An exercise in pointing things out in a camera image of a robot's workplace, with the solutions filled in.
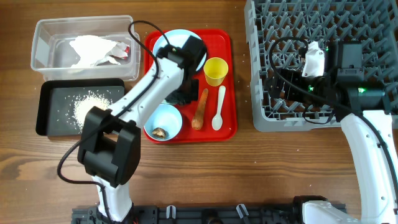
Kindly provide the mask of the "orange carrot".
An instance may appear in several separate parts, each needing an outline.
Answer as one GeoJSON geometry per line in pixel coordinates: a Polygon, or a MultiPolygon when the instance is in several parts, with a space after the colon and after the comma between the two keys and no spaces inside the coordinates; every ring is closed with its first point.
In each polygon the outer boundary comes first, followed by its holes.
{"type": "Polygon", "coordinates": [[[201,128],[203,127],[207,98],[208,98],[208,89],[205,88],[201,94],[197,110],[192,119],[192,128],[194,130],[201,130],[201,128]]]}

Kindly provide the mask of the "yellow plastic cup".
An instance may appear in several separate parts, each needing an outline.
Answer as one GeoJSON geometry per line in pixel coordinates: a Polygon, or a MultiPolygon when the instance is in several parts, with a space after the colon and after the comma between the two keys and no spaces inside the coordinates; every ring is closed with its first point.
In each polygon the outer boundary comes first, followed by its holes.
{"type": "Polygon", "coordinates": [[[213,57],[205,62],[203,71],[207,84],[210,86],[219,86],[228,74],[229,67],[224,59],[213,57]]]}

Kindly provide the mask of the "light blue bowl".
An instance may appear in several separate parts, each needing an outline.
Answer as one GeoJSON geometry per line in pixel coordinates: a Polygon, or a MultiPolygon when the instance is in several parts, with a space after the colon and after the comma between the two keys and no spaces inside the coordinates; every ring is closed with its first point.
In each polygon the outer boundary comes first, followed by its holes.
{"type": "Polygon", "coordinates": [[[181,131],[183,124],[182,115],[176,107],[172,105],[160,104],[152,113],[144,125],[144,131],[149,139],[155,141],[169,141],[177,136],[181,131]],[[153,137],[152,130],[162,128],[167,131],[166,139],[157,139],[153,137]]]}

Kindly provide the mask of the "brown food scrap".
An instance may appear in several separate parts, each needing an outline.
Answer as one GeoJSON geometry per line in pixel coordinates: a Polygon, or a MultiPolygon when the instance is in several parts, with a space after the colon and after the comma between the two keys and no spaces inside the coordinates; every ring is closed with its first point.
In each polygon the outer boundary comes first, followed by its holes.
{"type": "Polygon", "coordinates": [[[167,131],[162,128],[155,128],[152,130],[153,137],[157,139],[166,139],[167,138],[167,131]]]}

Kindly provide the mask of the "light blue plate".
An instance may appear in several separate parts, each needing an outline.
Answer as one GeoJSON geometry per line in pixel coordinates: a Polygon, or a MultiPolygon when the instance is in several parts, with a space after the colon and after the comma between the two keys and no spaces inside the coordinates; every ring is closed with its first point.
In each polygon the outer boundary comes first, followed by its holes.
{"type": "Polygon", "coordinates": [[[170,60],[183,69],[186,75],[194,75],[205,63],[207,47],[198,34],[176,29],[161,35],[155,42],[152,53],[157,60],[170,60]]]}

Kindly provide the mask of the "white rice pile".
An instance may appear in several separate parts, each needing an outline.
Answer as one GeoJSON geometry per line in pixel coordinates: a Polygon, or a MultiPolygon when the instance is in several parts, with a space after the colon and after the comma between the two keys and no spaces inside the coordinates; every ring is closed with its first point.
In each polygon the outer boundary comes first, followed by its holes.
{"type": "Polygon", "coordinates": [[[71,103],[67,103],[69,108],[65,112],[66,123],[72,127],[73,131],[81,133],[85,122],[86,114],[92,107],[97,107],[102,110],[106,110],[113,100],[107,95],[108,90],[105,93],[101,93],[99,90],[87,90],[86,92],[79,93],[72,96],[67,96],[66,100],[71,100],[71,103]]]}

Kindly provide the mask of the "white paper napkin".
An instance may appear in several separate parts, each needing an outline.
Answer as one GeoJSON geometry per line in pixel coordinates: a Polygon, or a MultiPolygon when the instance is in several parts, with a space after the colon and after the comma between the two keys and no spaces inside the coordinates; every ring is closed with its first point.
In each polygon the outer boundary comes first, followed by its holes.
{"type": "Polygon", "coordinates": [[[80,57],[71,68],[95,67],[103,63],[120,65],[117,60],[129,57],[131,46],[124,42],[104,39],[95,35],[81,35],[70,42],[70,46],[80,57]]]}

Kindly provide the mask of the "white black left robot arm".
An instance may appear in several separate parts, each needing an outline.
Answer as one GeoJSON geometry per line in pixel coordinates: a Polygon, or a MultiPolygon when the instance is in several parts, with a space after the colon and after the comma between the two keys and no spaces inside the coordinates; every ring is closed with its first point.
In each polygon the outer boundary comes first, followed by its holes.
{"type": "Polygon", "coordinates": [[[193,36],[181,47],[167,44],[124,98],[106,110],[89,110],[77,159],[97,186],[99,221],[127,223],[132,219],[128,182],[141,158],[141,129],[164,100],[184,105],[198,98],[193,76],[205,54],[204,41],[193,36]]]}

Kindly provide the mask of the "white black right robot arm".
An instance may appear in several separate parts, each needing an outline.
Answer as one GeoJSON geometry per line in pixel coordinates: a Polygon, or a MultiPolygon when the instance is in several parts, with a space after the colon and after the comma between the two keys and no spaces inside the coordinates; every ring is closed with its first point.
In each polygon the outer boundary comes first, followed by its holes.
{"type": "Polygon", "coordinates": [[[301,72],[276,68],[269,89],[287,100],[328,105],[345,134],[354,160],[361,194],[359,223],[397,223],[397,152],[386,87],[364,77],[359,41],[329,43],[299,39],[301,72]]]}

